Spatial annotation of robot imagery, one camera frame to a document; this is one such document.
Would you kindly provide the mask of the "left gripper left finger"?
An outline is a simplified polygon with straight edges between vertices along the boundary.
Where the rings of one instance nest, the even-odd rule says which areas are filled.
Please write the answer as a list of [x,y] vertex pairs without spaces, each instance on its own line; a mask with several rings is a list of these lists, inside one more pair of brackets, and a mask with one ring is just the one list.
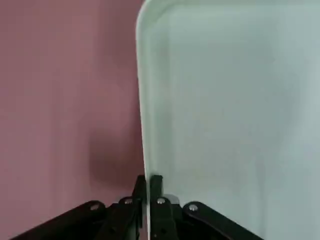
[[146,179],[139,175],[130,196],[105,206],[85,202],[15,237],[14,240],[137,240],[143,224]]

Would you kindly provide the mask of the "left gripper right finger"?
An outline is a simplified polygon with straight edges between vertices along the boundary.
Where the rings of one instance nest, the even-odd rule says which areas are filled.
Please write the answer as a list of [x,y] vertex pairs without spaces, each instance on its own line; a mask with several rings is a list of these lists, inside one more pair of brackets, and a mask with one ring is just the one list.
[[260,240],[261,237],[199,201],[181,206],[163,194],[163,177],[149,181],[151,240]]

